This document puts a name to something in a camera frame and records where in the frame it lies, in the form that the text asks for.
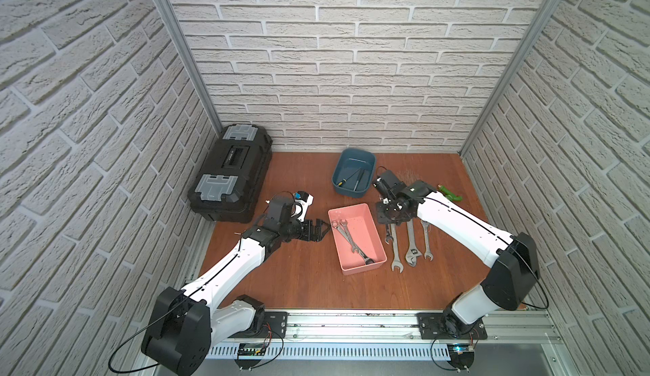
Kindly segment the small silver combination wrench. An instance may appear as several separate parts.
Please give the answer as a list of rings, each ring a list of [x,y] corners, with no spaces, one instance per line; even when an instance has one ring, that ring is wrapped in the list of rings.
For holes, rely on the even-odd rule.
[[[429,238],[430,223],[428,223],[427,221],[422,220],[421,221],[421,226],[422,226],[422,230],[423,230],[423,234],[424,234],[424,242],[425,242],[424,257],[425,257],[425,259],[427,259],[429,261],[433,261],[433,253],[432,253],[432,249],[431,249],[431,245],[430,245],[430,238]]]

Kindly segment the pink plastic storage box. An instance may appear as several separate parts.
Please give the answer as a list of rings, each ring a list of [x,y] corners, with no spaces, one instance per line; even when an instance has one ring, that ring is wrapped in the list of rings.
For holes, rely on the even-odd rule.
[[[378,269],[387,261],[386,252],[367,204],[330,209],[328,217],[333,228],[333,239],[343,275]],[[353,250],[352,245],[342,234],[343,231],[351,236],[357,247],[372,259],[372,262],[367,264],[366,259]]]

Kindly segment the silver adjustable wrench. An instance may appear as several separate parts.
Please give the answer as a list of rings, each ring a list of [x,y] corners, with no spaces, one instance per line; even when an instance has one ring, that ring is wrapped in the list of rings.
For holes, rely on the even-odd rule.
[[[417,248],[416,237],[415,237],[415,228],[413,220],[410,220],[407,224],[407,235],[408,235],[408,249],[405,255],[406,262],[411,267],[416,267],[418,257],[421,257],[423,254]]]

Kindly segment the large silver combination wrench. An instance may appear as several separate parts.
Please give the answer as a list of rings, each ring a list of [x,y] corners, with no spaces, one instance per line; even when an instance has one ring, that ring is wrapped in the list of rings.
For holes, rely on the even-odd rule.
[[[396,224],[389,224],[386,225],[386,238],[385,242],[387,244],[390,244],[392,247],[393,251],[393,260],[391,263],[391,270],[392,271],[397,271],[399,274],[401,274],[404,271],[404,265],[402,264],[399,256],[399,246],[398,246],[398,239],[397,239],[397,228]]]

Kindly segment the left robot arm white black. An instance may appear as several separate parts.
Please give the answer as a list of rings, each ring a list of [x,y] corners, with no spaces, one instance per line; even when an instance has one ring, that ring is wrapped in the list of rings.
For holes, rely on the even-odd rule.
[[[155,301],[142,335],[144,355],[176,375],[198,370],[211,347],[232,335],[262,336],[259,356],[266,353],[274,330],[265,319],[265,306],[242,295],[230,305],[222,301],[252,270],[261,266],[284,242],[320,242],[331,229],[324,220],[308,220],[313,196],[305,191],[274,196],[265,212],[246,230],[234,248],[201,277],[179,290],[169,287]]]

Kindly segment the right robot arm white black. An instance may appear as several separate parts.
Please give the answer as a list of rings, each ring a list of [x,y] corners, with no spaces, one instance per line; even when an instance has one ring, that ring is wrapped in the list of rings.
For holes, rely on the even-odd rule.
[[[386,170],[372,182],[381,224],[408,223],[413,218],[438,227],[489,267],[487,277],[443,310],[440,326],[454,338],[466,335],[485,315],[497,309],[516,311],[538,284],[537,246],[526,233],[512,235],[468,213],[428,183],[411,185]]]

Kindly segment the black tool in teal bin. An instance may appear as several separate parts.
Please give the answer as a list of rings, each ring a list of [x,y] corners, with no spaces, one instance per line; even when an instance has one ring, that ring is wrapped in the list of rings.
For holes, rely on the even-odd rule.
[[[364,175],[365,175],[365,172],[366,172],[365,169],[360,169],[360,173],[359,173],[358,176],[357,176],[357,179],[356,179],[356,182],[355,182],[355,186],[354,186],[354,188],[353,188],[353,191],[358,191],[358,188],[359,188],[359,186],[360,186],[360,184],[361,184],[362,178],[363,178]]]

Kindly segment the black yellow screwdriver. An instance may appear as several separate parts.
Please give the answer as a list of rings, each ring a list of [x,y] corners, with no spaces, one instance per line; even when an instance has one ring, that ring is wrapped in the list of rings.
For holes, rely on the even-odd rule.
[[[348,180],[350,180],[355,174],[358,174],[360,172],[360,169],[357,169],[353,173],[349,174],[347,177],[344,179],[341,179],[337,182],[337,186],[343,186]]]

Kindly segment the teal plastic bin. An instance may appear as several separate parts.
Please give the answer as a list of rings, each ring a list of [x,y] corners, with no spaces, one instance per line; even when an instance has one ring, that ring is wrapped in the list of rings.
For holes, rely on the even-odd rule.
[[[333,171],[332,183],[336,193],[361,198],[369,190],[377,165],[376,156],[362,149],[347,148]]]

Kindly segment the black toolbox grey latches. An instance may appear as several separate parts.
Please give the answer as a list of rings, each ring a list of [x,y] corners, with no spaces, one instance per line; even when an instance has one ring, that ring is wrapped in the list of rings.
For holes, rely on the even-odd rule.
[[[227,126],[189,188],[191,210],[208,221],[251,222],[272,159],[272,144],[259,125]]]

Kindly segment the left controller board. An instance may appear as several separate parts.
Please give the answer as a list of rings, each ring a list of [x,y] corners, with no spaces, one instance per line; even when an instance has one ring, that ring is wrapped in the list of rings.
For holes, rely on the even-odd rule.
[[[264,343],[240,343],[235,364],[240,370],[251,370],[262,363],[266,354],[267,345]]]

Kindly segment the controller board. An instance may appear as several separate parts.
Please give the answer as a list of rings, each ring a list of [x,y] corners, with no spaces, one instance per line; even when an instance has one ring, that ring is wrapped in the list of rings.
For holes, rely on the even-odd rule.
[[[235,364],[240,370],[251,370],[262,363],[266,354],[267,345],[264,343],[240,343]]]
[[[449,358],[448,364],[456,372],[470,372],[474,364],[475,352],[469,345],[447,345]]]

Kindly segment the green handled tool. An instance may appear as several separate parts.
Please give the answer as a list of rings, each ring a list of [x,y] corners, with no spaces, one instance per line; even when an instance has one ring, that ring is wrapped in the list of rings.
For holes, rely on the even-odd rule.
[[[456,195],[452,191],[450,191],[448,188],[446,188],[443,185],[438,185],[438,190],[443,193],[443,195],[452,203],[459,203],[463,201],[463,196]]]

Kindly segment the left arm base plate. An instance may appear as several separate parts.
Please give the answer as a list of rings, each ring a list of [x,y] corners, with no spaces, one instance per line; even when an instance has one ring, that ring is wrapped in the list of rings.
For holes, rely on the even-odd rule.
[[[230,338],[251,339],[265,338],[269,331],[279,334],[281,337],[286,336],[289,313],[283,311],[266,311],[263,319],[256,321],[248,330],[235,333]]]

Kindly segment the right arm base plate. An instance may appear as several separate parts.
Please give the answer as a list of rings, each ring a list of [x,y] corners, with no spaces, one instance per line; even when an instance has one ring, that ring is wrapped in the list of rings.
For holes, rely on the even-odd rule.
[[[423,340],[468,339],[487,340],[486,327],[481,318],[466,325],[448,313],[422,312],[416,314],[418,330]]]

